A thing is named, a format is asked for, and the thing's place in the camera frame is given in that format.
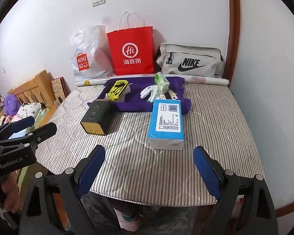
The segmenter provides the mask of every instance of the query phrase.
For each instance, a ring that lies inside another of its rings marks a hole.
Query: white plastic bag
[[[110,60],[101,50],[99,26],[84,28],[70,40],[74,47],[71,61],[76,82],[114,75]]]

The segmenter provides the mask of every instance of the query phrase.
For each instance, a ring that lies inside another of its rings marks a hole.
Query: black box
[[[82,118],[81,125],[89,134],[107,135],[114,114],[112,101],[95,100]]]

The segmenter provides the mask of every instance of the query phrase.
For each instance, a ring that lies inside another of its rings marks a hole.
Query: barcode
[[[169,111],[177,112],[177,105],[169,105]]]

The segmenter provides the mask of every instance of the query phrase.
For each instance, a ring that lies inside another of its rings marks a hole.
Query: nike swoosh
[[[193,69],[197,69],[197,68],[200,68],[200,67],[204,67],[204,65],[202,66],[196,66],[196,67],[188,67],[188,68],[183,68],[182,67],[182,63],[180,63],[179,67],[177,67],[177,69],[181,72],[185,72],[185,71],[190,71],[190,70],[193,70]]]

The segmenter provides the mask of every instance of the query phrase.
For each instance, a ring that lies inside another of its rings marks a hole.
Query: pants
[[[83,206],[97,234],[100,235],[174,235],[191,234],[196,217],[196,207],[161,207],[157,213],[135,232],[120,228],[118,217],[109,198],[89,192],[82,198]]]

